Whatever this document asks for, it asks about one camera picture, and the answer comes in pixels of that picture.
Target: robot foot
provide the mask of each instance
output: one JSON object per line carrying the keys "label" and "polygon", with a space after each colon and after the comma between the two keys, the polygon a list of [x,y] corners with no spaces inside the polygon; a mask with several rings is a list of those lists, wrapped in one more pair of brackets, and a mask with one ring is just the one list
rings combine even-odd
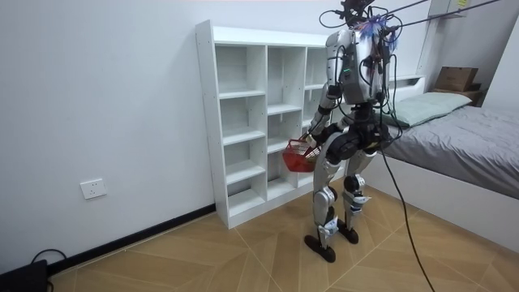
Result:
{"label": "robot foot", "polygon": [[329,263],[335,262],[335,251],[331,247],[327,247],[326,249],[321,247],[321,243],[319,239],[307,235],[305,236],[305,244],[312,249],[314,252],[318,253],[320,256],[323,257],[324,260],[326,260]]}
{"label": "robot foot", "polygon": [[351,243],[351,244],[357,244],[358,243],[358,234],[357,234],[357,231],[355,231],[355,229],[351,229],[351,230],[348,230],[346,228],[346,223],[344,223],[341,219],[339,219],[339,221],[337,222],[337,227],[339,227],[339,232],[344,235],[344,237],[346,237],[346,239],[348,239],[348,241]]}

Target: gray bedsheet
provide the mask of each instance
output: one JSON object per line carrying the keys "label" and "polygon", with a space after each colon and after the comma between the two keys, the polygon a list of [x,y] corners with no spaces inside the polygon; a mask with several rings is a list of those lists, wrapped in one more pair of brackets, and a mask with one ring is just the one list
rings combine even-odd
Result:
{"label": "gray bedsheet", "polygon": [[511,114],[466,106],[404,130],[386,153],[519,199],[519,117]]}

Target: black baseboard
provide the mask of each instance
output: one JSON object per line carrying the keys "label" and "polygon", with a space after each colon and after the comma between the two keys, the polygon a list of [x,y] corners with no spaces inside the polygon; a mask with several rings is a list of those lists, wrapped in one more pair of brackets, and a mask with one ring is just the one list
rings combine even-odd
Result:
{"label": "black baseboard", "polygon": [[216,209],[215,204],[210,204],[209,206],[200,208],[200,209],[190,212],[188,214],[181,215],[180,217],[176,217],[174,219],[168,220],[166,222],[162,222],[160,224],[157,224],[157,225],[147,228],[145,230],[142,230],[142,231],[136,232],[134,234],[125,236],[123,238],[114,240],[111,243],[106,243],[106,244],[103,244],[102,246],[94,247],[91,250],[81,252],[77,255],[73,255],[64,260],[60,260],[58,262],[50,264],[47,267],[47,273],[48,273],[49,277],[53,276],[68,268],[72,268],[78,264],[82,264],[89,260],[93,260],[99,256],[106,255],[112,251],[116,251],[123,247],[127,247],[127,246],[129,246],[133,243],[137,243],[141,240],[145,240],[146,238],[149,238],[153,235],[157,235],[164,231],[170,230],[174,227],[177,227],[177,226],[187,223],[189,221],[195,220],[196,218],[199,218],[199,217],[202,217],[209,213],[215,212],[216,210],[217,209]]}

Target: electrical outlet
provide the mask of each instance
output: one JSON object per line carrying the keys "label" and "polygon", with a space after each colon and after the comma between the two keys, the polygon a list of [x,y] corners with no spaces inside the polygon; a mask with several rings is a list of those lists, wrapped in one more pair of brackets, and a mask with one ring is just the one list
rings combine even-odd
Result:
{"label": "electrical outlet", "polygon": [[91,182],[82,182],[80,184],[81,191],[86,200],[98,197],[100,195],[106,195],[105,182],[103,179],[96,179]]}

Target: red shopping basket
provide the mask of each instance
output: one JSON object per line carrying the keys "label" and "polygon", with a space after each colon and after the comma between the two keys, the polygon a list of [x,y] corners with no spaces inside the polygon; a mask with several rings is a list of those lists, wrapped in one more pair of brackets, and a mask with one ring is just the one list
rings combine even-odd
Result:
{"label": "red shopping basket", "polygon": [[283,151],[283,160],[290,171],[308,173],[314,171],[319,153],[319,148],[313,148],[303,138],[291,139]]}

